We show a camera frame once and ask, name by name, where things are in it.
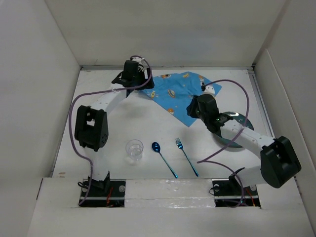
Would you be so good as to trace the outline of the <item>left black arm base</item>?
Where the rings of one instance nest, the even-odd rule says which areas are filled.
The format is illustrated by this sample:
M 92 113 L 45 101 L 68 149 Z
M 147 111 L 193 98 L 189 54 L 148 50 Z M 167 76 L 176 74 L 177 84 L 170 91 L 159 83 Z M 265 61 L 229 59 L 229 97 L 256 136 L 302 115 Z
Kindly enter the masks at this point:
M 90 177 L 78 182 L 78 186 L 81 188 L 80 207 L 124 207 L 126 180 L 111 179 L 108 173 L 104 180 L 92 180 L 88 191 L 89 180 Z

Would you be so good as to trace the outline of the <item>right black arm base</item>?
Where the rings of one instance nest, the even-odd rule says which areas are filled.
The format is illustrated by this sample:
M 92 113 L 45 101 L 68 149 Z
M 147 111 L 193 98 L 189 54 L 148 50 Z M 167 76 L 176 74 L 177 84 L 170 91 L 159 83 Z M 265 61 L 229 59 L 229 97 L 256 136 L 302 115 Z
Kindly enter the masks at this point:
M 241 188 L 236 179 L 214 178 L 209 194 L 215 207 L 261 207 L 256 185 Z

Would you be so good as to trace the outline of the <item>blue space-print cloth placemat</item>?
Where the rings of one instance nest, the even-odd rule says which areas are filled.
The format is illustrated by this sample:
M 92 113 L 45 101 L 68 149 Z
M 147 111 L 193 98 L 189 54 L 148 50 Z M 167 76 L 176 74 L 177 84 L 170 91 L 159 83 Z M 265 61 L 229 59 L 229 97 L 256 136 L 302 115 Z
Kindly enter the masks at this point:
M 187 115 L 186 108 L 194 95 L 202 94 L 202 84 L 208 84 L 210 80 L 197 73 L 184 72 L 156 76 L 153 82 L 154 88 L 143 92 L 185 126 L 190 127 L 196 120 Z

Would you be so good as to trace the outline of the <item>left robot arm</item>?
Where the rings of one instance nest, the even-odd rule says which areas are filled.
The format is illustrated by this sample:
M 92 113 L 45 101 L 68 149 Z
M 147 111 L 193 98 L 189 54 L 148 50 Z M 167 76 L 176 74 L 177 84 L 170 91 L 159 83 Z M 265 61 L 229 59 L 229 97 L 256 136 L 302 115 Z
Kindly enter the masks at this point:
M 154 86 L 152 68 L 144 58 L 135 55 L 126 60 L 123 70 L 112 80 L 109 89 L 84 93 L 74 99 L 76 102 L 84 96 L 101 94 L 91 105 L 78 107 L 72 140 L 77 140 L 84 149 L 98 152 L 109 138 L 110 112 L 133 91 Z

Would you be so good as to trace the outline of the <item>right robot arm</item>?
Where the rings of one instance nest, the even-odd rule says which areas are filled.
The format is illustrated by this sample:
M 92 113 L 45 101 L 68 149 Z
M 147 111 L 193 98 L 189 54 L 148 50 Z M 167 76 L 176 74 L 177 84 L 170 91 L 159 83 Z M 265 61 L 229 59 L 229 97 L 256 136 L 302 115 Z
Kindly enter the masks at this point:
M 259 158 L 259 166 L 243 167 L 230 175 L 228 188 L 235 195 L 258 184 L 280 188 L 302 169 L 288 138 L 268 137 L 243 126 L 232 116 L 220 113 L 210 94 L 195 95 L 187 107 L 187 114 L 200 119 L 211 133 L 237 143 Z

